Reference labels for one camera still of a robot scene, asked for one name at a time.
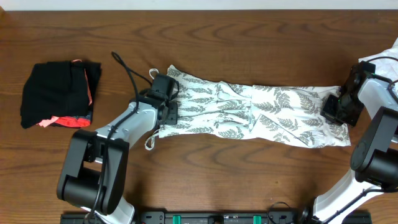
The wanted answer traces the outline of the white fern print garment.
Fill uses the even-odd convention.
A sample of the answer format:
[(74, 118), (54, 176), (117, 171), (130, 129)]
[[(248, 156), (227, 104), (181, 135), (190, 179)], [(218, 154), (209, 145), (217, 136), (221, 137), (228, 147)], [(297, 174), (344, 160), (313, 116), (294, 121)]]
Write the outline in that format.
[(262, 138), (296, 147), (349, 146), (348, 127), (321, 116), (338, 86), (262, 86), (211, 82), (171, 65), (167, 76), (179, 82), (174, 99), (177, 124), (162, 124), (147, 139), (182, 134), (213, 134), (226, 139)]

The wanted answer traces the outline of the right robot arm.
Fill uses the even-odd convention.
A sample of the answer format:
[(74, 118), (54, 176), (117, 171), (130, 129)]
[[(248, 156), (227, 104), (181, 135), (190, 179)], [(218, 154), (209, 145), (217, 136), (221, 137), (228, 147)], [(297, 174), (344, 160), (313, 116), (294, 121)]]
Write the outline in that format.
[(355, 126), (362, 110), (372, 121), (357, 143), (349, 171), (328, 192), (305, 208), (299, 223), (371, 223), (369, 212), (357, 211), (364, 202), (397, 192), (396, 84), (376, 74), (373, 59), (351, 67), (339, 96), (329, 96), (321, 115), (335, 124)]

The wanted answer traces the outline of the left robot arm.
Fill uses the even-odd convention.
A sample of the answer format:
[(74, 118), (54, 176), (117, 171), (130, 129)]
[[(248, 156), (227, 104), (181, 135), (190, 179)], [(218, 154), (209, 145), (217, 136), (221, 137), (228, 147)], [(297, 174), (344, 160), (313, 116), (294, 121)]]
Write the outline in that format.
[(87, 211), (79, 223), (134, 223), (123, 197), (130, 148), (161, 124), (176, 124), (179, 82), (158, 74), (115, 120), (96, 131), (76, 131), (57, 186), (57, 197)]

